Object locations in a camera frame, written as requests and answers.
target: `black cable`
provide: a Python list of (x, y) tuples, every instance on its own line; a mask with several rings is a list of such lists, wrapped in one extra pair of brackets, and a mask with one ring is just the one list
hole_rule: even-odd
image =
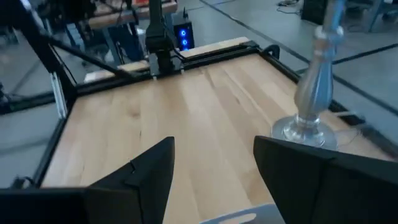
[(296, 14), (296, 15), (298, 15), (298, 16), (301, 14), (301, 9), (296, 10), (296, 11), (294, 11), (294, 12), (286, 12), (286, 11), (281, 10), (282, 7), (283, 7), (283, 6), (279, 6), (279, 7), (276, 9), (276, 11), (281, 12), (281, 13), (284, 13), (284, 14)]
[(118, 16), (118, 19), (116, 19), (116, 25), (115, 26), (118, 26), (119, 25), (119, 23), (120, 23), (120, 20), (121, 20), (121, 18), (122, 18), (122, 12), (123, 12), (123, 3), (124, 3), (124, 0), (121, 2), (121, 4), (120, 4), (120, 8), (119, 8), (119, 16)]
[(68, 73), (70, 74), (72, 80), (75, 82), (75, 84), (77, 85), (77, 82), (75, 80), (75, 77), (73, 76), (72, 72), (70, 71), (70, 69), (68, 68), (68, 66), (66, 65), (66, 63), (62, 60), (61, 56), (58, 54), (58, 52), (55, 50), (54, 46), (50, 45), (50, 48), (52, 49), (52, 51), (54, 52), (54, 54), (57, 56), (58, 60), (61, 62), (61, 64), (67, 69)]

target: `wooden tabletop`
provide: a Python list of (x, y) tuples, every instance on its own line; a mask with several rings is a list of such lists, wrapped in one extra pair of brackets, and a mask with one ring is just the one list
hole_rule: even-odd
[[(198, 223), (272, 203), (254, 161), (253, 140), (268, 136), (275, 121), (297, 112), (295, 89), (253, 54), (81, 97), (43, 186), (90, 185), (164, 137), (175, 136), (164, 223)], [(329, 111), (322, 120), (334, 130), (349, 129)], [(339, 150), (390, 160), (361, 136)]]
[[(113, 2), (111, 5), (115, 8), (120, 8), (120, 1)], [(123, 3), (122, 9), (126, 8), (126, 4)], [(173, 13), (177, 11), (177, 2), (175, 0), (171, 0), (170, 2), (165, 2), (162, 4), (163, 13)], [(134, 22), (134, 16), (132, 15), (131, 11), (124, 11), (122, 13), (115, 12), (113, 14), (109, 14), (112, 11), (111, 8), (104, 4), (98, 4), (97, 10), (95, 14), (96, 17), (93, 17), (88, 20), (88, 24), (92, 29), (101, 29), (107, 26), (111, 26), (117, 21), (120, 23), (129, 21)], [(139, 7), (136, 9), (138, 18), (147, 19), (149, 18), (149, 8), (148, 7)]]

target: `black metal frame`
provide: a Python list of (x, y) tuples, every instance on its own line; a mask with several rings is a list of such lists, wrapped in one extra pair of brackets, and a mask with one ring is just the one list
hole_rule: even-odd
[[(41, 35), (38, 29), (33, 29), (32, 27), (36, 27), (33, 22), (26, 22), (31, 20), (29, 14), (26, 13), (22, 4), (19, 1), (15, 0), (7, 0), (12, 6), (14, 6), (14, 10), (17, 12), (15, 15), (23, 14), (23, 16), (17, 16), (21, 18), (13, 19), (20, 21), (19, 25), (25, 22), (26, 25), (22, 25), (21, 31), (26, 36), (32, 48), (35, 50), (36, 54), (39, 56), (39, 59), (43, 62), (49, 72), (56, 72), (60, 76), (60, 81), (62, 83), (63, 92), (65, 98), (67, 100), (68, 107), (68, 116), (65, 119), (60, 119), (55, 131), (52, 134), (51, 141), (49, 142), (47, 149), (44, 153), (43, 158), (39, 164), (38, 169), (34, 174), (35, 183), (40, 186), (47, 169), (50, 165), (50, 161), (52, 156), (57, 148), (58, 142), (62, 136), (63, 129), (68, 121), (69, 115), (72, 112), (73, 105), (78, 97), (90, 95), (97, 93), (99, 91), (110, 90), (119, 86), (129, 85), (137, 82), (141, 82), (144, 80), (153, 79), (153, 75), (151, 75), (149, 69), (143, 69), (135, 72), (127, 72), (118, 68), (111, 67), (103, 62), (92, 58), (86, 55), (83, 52), (80, 52), (77, 49), (71, 48), (57, 40), (54, 40), (51, 37), (47, 37), (45, 35)], [(51, 50), (52, 46), (60, 47), (67, 52), (76, 55), (84, 60), (87, 60), (90, 63), (93, 63), (105, 70), (113, 72), (115, 74), (114, 77), (105, 78), (102, 80), (97, 80), (90, 83), (84, 83), (81, 85), (73, 85), (70, 81), (70, 78), (65, 73), (62, 64), (57, 60), (53, 51)], [(184, 70), (195, 69), (198, 67), (210, 65), (213, 63), (222, 62), (225, 60), (231, 60), (234, 58), (242, 57), (250, 54), (259, 54), (264, 60), (269, 62), (272, 66), (274, 66), (281, 74), (285, 75), (287, 78), (297, 83), (299, 80), (299, 76), (291, 70), (289, 67), (286, 67), (283, 63), (279, 61), (279, 47), (277, 45), (271, 45), (266, 49), (260, 49), (259, 46), (253, 42), (249, 41), (243, 44), (235, 45), (232, 47), (227, 47), (224, 49), (214, 50), (211, 52), (195, 55), (187, 58), (187, 61), (183, 63)], [(157, 78), (169, 77), (171, 75), (181, 74), (181, 70), (175, 70), (174, 72), (168, 74), (155, 74)], [(14, 106), (19, 106), (14, 108), (13, 110), (6, 111), (7, 113), (12, 113), (14, 111), (25, 110), (29, 108), (35, 108), (36, 106), (42, 106), (48, 103), (55, 102), (54, 96), (50, 93), (44, 93), (42, 95), (37, 95), (33, 98), (29, 98), (18, 103), (15, 103)], [(347, 111), (344, 106), (337, 103), (335, 100), (332, 101), (329, 109), (334, 112)], [(350, 126), (356, 126), (358, 124), (363, 124), (364, 121), (358, 118), (357, 116), (347, 116), (342, 118), (344, 122), (346, 122)], [(364, 134), (366, 138), (372, 141), (375, 145), (379, 146), (381, 149), (385, 150), (392, 156), (396, 156), (398, 152), (398, 148), (388, 139), (386, 139), (383, 135), (381, 135), (378, 131), (373, 128), (368, 128)]]

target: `gray floor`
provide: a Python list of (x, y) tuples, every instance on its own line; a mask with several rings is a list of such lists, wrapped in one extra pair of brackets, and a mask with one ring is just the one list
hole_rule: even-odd
[[(315, 25), (301, 21), (296, 14), (277, 11), (278, 0), (179, 0), (193, 22), (196, 46), (246, 36), (261, 47), (279, 43), (280, 60), (292, 70), (304, 70), (312, 57)], [(298, 8), (282, 10), (295, 12)], [(377, 21), (376, 33), (355, 32), (358, 21), (344, 19), (349, 28), (338, 46), (336, 60), (397, 43), (398, 26)], [(95, 67), (83, 68), (81, 60), (59, 51), (77, 82)], [(352, 85), (398, 109), (395, 76), (397, 48), (357, 58), (333, 66), (333, 72)], [(49, 75), (23, 39), (19, 45), (0, 47), (0, 81), (15, 97), (30, 96), (51, 90)], [(392, 141), (398, 137), (398, 118), (365, 99), (346, 86), (335, 82), (334, 99), (366, 117), (369, 124)], [(47, 105), (0, 117), (0, 187), (7, 187), (17, 175), (32, 176), (58, 121), (55, 105)]]

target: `cable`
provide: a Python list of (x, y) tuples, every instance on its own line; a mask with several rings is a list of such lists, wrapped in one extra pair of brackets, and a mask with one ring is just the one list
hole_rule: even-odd
[(118, 26), (119, 25), (119, 23), (120, 23), (120, 20), (121, 20), (121, 18), (122, 18), (122, 12), (123, 12), (123, 4), (124, 4), (124, 0), (121, 2), (121, 4), (120, 4), (120, 8), (119, 8), (119, 16), (118, 16), (118, 19), (116, 19), (116, 25), (115, 26)]
[(50, 45), (50, 48), (53, 50), (54, 54), (57, 56), (58, 60), (61, 62), (61, 64), (67, 69), (69, 75), (71, 76), (72, 80), (75, 82), (77, 85), (77, 82), (75, 80), (75, 77), (73, 76), (72, 72), (69, 70), (68, 66), (66, 63), (62, 60), (61, 56), (58, 54), (58, 52), (55, 50), (54, 46)]
[(286, 12), (286, 11), (281, 10), (282, 7), (283, 7), (283, 6), (279, 6), (279, 7), (276, 9), (276, 11), (277, 11), (277, 12), (284, 13), (284, 14), (296, 14), (296, 15), (298, 15), (298, 16), (301, 15), (301, 9), (296, 10), (296, 11), (294, 11), (294, 12)]
[(284, 13), (284, 14), (296, 14), (296, 15), (299, 16), (299, 15), (301, 14), (301, 11), (302, 11), (301, 9), (296, 10), (296, 11), (294, 11), (294, 12), (287, 12), (287, 11), (281, 10), (282, 7), (296, 6), (297, 3), (299, 3), (298, 0), (297, 0), (297, 1), (293, 1), (293, 0), (281, 1), (281, 2), (279, 2), (279, 3), (277, 4), (277, 5), (278, 5), (278, 8), (276, 9), (276, 11), (277, 11), (277, 12)]

